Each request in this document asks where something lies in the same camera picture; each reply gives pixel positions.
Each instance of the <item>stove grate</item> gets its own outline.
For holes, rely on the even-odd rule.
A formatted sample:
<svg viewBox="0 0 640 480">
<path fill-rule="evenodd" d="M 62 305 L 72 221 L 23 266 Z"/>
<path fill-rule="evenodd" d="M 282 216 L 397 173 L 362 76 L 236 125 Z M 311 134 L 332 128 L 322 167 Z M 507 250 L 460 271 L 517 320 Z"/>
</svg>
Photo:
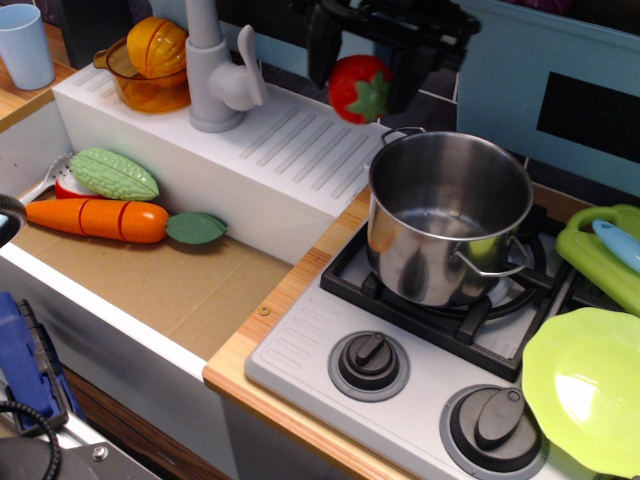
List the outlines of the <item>stove grate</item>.
<svg viewBox="0 0 640 480">
<path fill-rule="evenodd" d="M 325 269 L 320 286 L 369 313 L 513 382 L 520 373 L 526 343 L 549 316 L 556 294 L 571 270 L 570 265 L 565 262 L 555 276 L 547 275 L 546 256 L 538 235 L 526 235 L 521 240 L 531 249 L 535 266 L 525 268 L 512 276 L 515 283 L 523 288 L 522 293 L 496 307 L 492 306 L 488 297 L 465 309 L 424 307 L 391 292 L 373 273 L 369 274 L 361 285 L 345 280 L 341 273 L 355 255 L 366 248 L 366 225 Z M 474 342 L 476 334 L 485 322 L 504 318 L 530 305 L 535 308 L 535 314 L 511 358 L 501 356 Z"/>
</svg>

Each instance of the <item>blue cup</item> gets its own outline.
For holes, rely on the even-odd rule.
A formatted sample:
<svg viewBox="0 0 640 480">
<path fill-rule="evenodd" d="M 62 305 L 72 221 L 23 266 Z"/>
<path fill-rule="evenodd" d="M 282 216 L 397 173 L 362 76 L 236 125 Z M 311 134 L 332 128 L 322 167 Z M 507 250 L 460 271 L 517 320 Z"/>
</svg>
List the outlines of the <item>blue cup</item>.
<svg viewBox="0 0 640 480">
<path fill-rule="evenodd" d="M 0 8 L 0 57 L 22 90 L 38 90 L 56 74 L 40 9 L 18 3 Z"/>
</svg>

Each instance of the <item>toy orange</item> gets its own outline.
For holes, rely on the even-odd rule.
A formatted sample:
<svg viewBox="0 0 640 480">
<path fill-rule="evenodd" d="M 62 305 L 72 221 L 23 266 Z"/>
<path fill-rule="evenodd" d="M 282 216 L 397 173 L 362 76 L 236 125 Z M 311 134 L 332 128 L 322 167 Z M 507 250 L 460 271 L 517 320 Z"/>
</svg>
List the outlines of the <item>toy orange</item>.
<svg viewBox="0 0 640 480">
<path fill-rule="evenodd" d="M 169 20 L 147 17 L 127 35 L 129 59 L 146 78 L 158 78 L 187 66 L 187 32 Z"/>
</svg>

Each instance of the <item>toy carrot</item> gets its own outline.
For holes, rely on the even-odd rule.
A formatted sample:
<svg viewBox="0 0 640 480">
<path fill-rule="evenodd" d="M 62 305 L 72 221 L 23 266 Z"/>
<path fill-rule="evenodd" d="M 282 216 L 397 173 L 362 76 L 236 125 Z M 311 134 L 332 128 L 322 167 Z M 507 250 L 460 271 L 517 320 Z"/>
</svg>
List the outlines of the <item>toy carrot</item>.
<svg viewBox="0 0 640 480">
<path fill-rule="evenodd" d="M 171 217 L 147 202 L 73 198 L 27 205 L 27 220 L 67 233 L 136 243 L 155 243 L 169 234 L 182 243 L 205 243 L 226 232 L 226 225 L 204 213 Z"/>
</svg>

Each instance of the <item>black cable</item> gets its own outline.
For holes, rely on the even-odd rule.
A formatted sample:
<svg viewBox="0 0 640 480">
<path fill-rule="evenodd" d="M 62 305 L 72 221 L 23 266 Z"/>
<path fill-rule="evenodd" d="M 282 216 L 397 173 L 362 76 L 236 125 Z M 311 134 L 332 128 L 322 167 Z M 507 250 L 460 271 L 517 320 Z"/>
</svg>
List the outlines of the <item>black cable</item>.
<svg viewBox="0 0 640 480">
<path fill-rule="evenodd" d="M 0 193 L 0 215 L 8 218 L 6 224 L 0 227 L 0 247 L 8 243 L 26 222 L 24 205 L 16 198 Z"/>
<path fill-rule="evenodd" d="M 47 466 L 47 470 L 45 471 L 42 480 L 54 480 L 58 476 L 58 470 L 60 470 L 61 453 L 60 445 L 58 444 L 58 437 L 56 436 L 56 432 L 53 428 L 51 428 L 51 425 L 49 425 L 47 418 L 30 406 L 18 402 L 0 402 L 0 412 L 11 412 L 19 415 L 26 415 L 42 427 L 44 433 L 49 437 L 49 449 L 51 450 L 49 465 Z"/>
</svg>

